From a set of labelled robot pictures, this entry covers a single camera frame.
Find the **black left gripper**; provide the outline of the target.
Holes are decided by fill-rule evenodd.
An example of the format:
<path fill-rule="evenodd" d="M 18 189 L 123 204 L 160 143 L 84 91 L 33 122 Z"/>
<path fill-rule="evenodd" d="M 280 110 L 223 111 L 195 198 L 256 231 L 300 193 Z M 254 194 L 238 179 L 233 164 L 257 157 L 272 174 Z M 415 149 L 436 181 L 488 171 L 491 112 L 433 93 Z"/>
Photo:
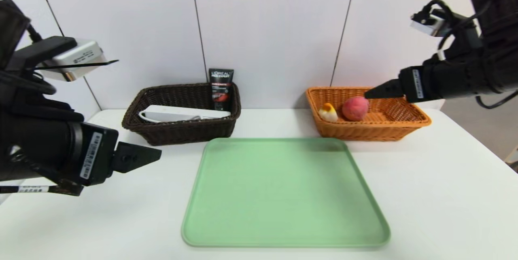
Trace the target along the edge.
<path fill-rule="evenodd" d="M 116 130 L 85 123 L 71 109 L 2 109 L 1 181 L 94 186 L 161 158 L 160 149 L 117 140 Z"/>

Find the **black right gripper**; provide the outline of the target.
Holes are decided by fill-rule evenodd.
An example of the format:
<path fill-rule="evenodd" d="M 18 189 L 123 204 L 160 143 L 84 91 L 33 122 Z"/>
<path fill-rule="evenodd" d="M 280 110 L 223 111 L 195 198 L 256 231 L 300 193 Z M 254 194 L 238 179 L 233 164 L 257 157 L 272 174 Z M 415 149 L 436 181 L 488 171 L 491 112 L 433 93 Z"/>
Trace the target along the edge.
<path fill-rule="evenodd" d="M 406 96 L 409 103 L 469 96 L 463 66 L 439 60 L 427 60 L 420 66 L 401 70 L 398 79 L 389 80 L 366 91 L 366 99 L 387 99 Z"/>

